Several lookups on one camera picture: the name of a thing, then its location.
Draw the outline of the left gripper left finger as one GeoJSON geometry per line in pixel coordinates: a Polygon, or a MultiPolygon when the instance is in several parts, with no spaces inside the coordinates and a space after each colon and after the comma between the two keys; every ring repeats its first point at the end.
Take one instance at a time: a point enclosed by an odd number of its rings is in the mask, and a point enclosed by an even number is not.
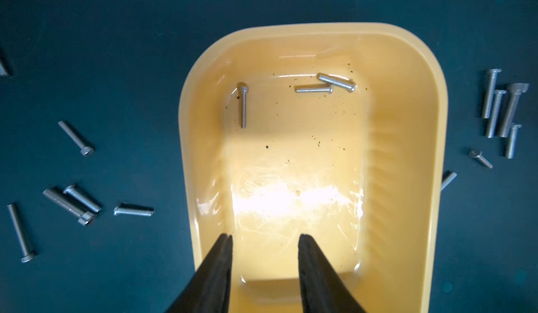
{"type": "Polygon", "coordinates": [[[227,312],[230,305],[233,238],[221,234],[168,312],[227,312]]]}

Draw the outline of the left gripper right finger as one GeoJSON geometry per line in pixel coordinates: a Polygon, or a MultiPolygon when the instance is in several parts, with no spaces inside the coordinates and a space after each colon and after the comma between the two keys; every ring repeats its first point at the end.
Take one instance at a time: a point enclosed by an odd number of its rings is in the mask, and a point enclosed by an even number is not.
{"type": "Polygon", "coordinates": [[[298,241],[298,272],[304,312],[365,313],[308,234],[298,241]]]}

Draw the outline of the long socket head screw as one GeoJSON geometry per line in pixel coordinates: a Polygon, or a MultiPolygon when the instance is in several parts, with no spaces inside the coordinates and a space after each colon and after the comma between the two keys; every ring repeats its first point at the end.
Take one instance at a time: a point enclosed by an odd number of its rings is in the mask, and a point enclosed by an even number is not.
{"type": "Polygon", "coordinates": [[[83,207],[77,206],[70,202],[65,196],[55,189],[45,189],[45,191],[43,191],[43,195],[56,205],[76,216],[78,223],[83,226],[87,226],[95,220],[95,214],[93,212],[87,211],[83,207]]]}

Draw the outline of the yellow plastic storage box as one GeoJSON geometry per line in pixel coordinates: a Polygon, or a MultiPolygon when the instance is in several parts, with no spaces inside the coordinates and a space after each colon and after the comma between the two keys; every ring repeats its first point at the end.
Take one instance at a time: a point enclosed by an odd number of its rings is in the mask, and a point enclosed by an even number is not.
{"type": "Polygon", "coordinates": [[[207,48],[179,103],[193,259],[233,238],[231,312],[300,312],[309,234],[367,312],[426,312],[448,94],[398,26],[249,28],[207,48]],[[298,93],[324,73],[353,93],[298,93]],[[241,128],[238,83],[249,87],[241,128]]]}

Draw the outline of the short silver screw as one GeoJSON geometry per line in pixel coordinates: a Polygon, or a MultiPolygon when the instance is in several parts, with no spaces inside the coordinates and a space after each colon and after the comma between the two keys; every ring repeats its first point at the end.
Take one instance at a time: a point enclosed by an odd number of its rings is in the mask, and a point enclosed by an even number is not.
{"type": "Polygon", "coordinates": [[[63,190],[63,193],[78,200],[94,213],[99,213],[102,210],[102,206],[96,202],[85,190],[78,187],[78,185],[72,184],[67,186],[63,190]]]}
{"type": "Polygon", "coordinates": [[[520,124],[513,124],[511,125],[510,131],[509,131],[509,137],[507,142],[507,147],[505,150],[505,157],[509,160],[512,160],[515,155],[515,148],[516,148],[516,141],[518,137],[518,131],[522,127],[520,124]]]}

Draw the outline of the flat head thin screw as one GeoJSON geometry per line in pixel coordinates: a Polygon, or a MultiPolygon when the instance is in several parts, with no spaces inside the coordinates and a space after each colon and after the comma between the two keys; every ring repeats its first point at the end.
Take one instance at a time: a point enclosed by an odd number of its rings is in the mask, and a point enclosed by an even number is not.
{"type": "Polygon", "coordinates": [[[480,150],[470,150],[468,155],[472,159],[480,162],[483,166],[485,166],[485,167],[487,167],[489,169],[493,168],[493,164],[483,156],[483,154],[482,154],[482,152],[480,150]]]}

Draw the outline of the silver pan head screw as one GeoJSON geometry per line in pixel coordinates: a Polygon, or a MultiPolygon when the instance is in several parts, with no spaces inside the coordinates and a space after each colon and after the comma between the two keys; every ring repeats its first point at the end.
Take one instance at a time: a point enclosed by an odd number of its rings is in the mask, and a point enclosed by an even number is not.
{"type": "Polygon", "coordinates": [[[481,111],[481,117],[483,119],[490,118],[497,77],[501,72],[502,69],[500,68],[493,68],[486,71],[486,90],[483,96],[483,106],[481,111]]]}
{"type": "Polygon", "coordinates": [[[497,121],[500,114],[500,108],[502,105],[503,96],[507,93],[506,90],[495,90],[493,105],[490,111],[490,117],[488,119],[485,137],[491,139],[495,136],[495,130],[497,127],[497,121]]]}

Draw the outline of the thick socket head screw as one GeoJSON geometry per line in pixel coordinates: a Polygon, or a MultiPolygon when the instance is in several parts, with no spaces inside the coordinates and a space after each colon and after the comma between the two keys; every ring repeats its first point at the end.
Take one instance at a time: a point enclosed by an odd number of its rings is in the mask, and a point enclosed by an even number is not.
{"type": "Polygon", "coordinates": [[[527,92],[529,89],[528,83],[513,83],[509,84],[507,91],[509,93],[509,102],[505,110],[504,118],[500,125],[498,136],[501,138],[507,138],[509,136],[511,124],[516,114],[519,100],[521,95],[527,92]]]}

